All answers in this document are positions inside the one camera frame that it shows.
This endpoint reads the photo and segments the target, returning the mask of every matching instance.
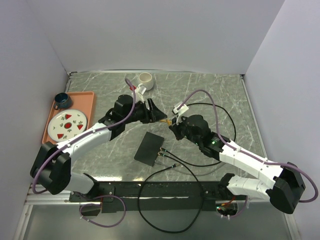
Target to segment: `black cable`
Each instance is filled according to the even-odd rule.
[[[192,106],[192,105],[210,105],[212,106],[212,103],[207,103],[207,102],[194,102],[194,103],[190,103],[188,104],[187,106]],[[233,141],[235,142],[236,141],[236,137],[237,137],[237,130],[236,130],[236,125],[235,125],[235,122],[234,120],[232,119],[232,117],[230,116],[230,114],[228,113],[228,111],[222,107],[222,106],[219,106],[219,105],[215,105],[217,108],[220,108],[222,110],[225,111],[225,113],[228,115],[228,117],[230,118],[231,122],[232,122],[232,125],[233,125],[233,129],[234,129],[234,138],[233,138]]]
[[[183,164],[182,162],[180,162],[180,161],[178,161],[178,160],[176,160],[176,159],[174,159],[174,158],[172,158],[172,160],[174,160],[174,161],[178,162],[179,164],[183,165],[183,166],[193,175],[193,177],[195,178],[195,180],[197,181],[197,183],[198,183],[198,185],[199,185],[200,195],[201,195],[201,203],[200,203],[200,206],[199,206],[199,210],[198,210],[198,212],[196,213],[196,215],[195,215],[194,219],[192,220],[192,222],[191,222],[185,229],[180,230],[180,231],[168,231],[168,230],[163,230],[163,229],[161,229],[161,228],[159,228],[159,227],[156,227],[156,226],[153,225],[152,223],[150,223],[150,222],[145,218],[145,216],[143,216],[143,214],[142,214],[142,212],[141,212],[141,209],[140,209],[140,196],[141,196],[141,192],[142,192],[144,186],[146,185],[148,179],[150,179],[150,178],[153,177],[154,175],[159,174],[159,173],[161,173],[161,172],[163,172],[163,171],[166,171],[166,170],[175,168],[175,167],[177,166],[176,164],[174,164],[173,166],[167,167],[167,168],[165,168],[165,169],[162,169],[162,170],[160,170],[160,171],[156,171],[156,172],[154,172],[153,174],[151,174],[150,176],[148,176],[148,177],[146,178],[146,180],[144,180],[144,182],[141,184],[141,187],[140,187],[140,190],[139,190],[139,193],[138,193],[138,197],[137,197],[137,207],[138,207],[138,211],[139,211],[141,217],[143,218],[143,220],[145,220],[145,222],[146,222],[147,224],[149,224],[151,227],[153,227],[154,229],[156,229],[156,230],[158,230],[158,231],[161,231],[161,232],[163,232],[163,233],[168,233],[168,234],[180,234],[180,233],[183,233],[183,232],[187,231],[189,228],[191,228],[191,226],[192,226],[192,225],[195,223],[195,221],[197,220],[197,218],[198,218],[198,216],[199,216],[199,214],[200,214],[200,212],[201,212],[202,206],[203,206],[203,204],[204,204],[204,200],[205,200],[204,197],[203,197],[204,189],[203,189],[203,187],[202,187],[202,185],[201,185],[201,182],[199,182],[198,178],[196,177],[196,175],[195,175],[185,164]]]
[[[192,164],[192,163],[190,163],[190,162],[187,162],[187,161],[182,160],[181,158],[177,157],[176,155],[174,155],[173,153],[169,152],[167,149],[165,149],[165,148],[163,148],[163,147],[161,147],[160,149],[161,149],[161,151],[164,151],[164,152],[166,152],[166,153],[174,156],[174,157],[175,157],[176,159],[178,159],[179,161],[184,162],[185,164],[188,164],[188,165],[194,166],[194,167],[203,168],[203,167],[210,167],[210,166],[214,166],[214,165],[218,165],[218,164],[222,163],[221,161],[218,161],[218,162],[215,162],[215,163],[212,163],[212,164],[208,164],[208,165],[196,165],[196,164]],[[175,160],[175,159],[174,159],[173,157],[171,157],[171,156],[168,156],[168,155],[165,155],[165,154],[164,154],[163,156],[166,157],[166,158]]]

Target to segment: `mug handle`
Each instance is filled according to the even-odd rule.
[[[55,103],[54,105],[53,105],[53,108],[54,108],[54,110],[59,110],[59,105],[57,104],[57,103]]]

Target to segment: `mug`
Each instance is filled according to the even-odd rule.
[[[59,109],[68,109],[72,106],[71,97],[65,92],[61,92],[54,97],[54,105],[53,108],[55,110]]]
[[[139,83],[143,84],[147,91],[153,88],[154,80],[152,79],[152,75],[148,72],[143,72],[139,75]]]

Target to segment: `dark blue mug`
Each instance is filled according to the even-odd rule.
[[[54,97],[54,106],[55,110],[59,109],[68,109],[72,106],[71,97],[65,92],[61,92]]]

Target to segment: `marble table top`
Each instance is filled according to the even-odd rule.
[[[152,72],[154,87],[145,93],[146,98],[152,98],[155,105],[169,118],[173,117],[175,104],[183,101],[186,96],[197,89],[207,90],[215,103],[224,107],[231,115],[236,126],[236,143],[241,147],[263,156],[252,112],[239,75],[202,74],[188,72]],[[131,94],[124,79],[129,78],[138,85],[138,72],[83,72],[72,73],[69,92],[93,91],[97,96],[93,122],[96,123],[114,106],[119,95]],[[196,93],[188,101],[190,103],[210,103],[203,92]],[[217,109],[219,129],[222,135],[233,139],[234,129],[227,114]],[[209,105],[193,105],[186,116],[203,115],[212,131],[216,129],[214,111]],[[204,156],[198,147],[186,139],[177,141],[166,123],[142,124],[134,122],[126,125],[125,131],[117,138],[103,143],[79,158],[73,166],[76,173],[87,173],[98,181],[143,181],[152,173],[165,168],[155,164],[153,167],[134,160],[134,155],[146,134],[164,137],[163,147],[181,159],[197,165],[215,163],[216,160]],[[166,165],[172,165],[173,160],[158,157]],[[183,166],[175,169],[188,173]],[[232,165],[221,163],[210,167],[190,167],[200,181],[219,181],[226,173],[234,173],[241,177],[251,177],[246,172]],[[167,170],[155,175],[151,181],[194,181],[194,177],[174,170]]]

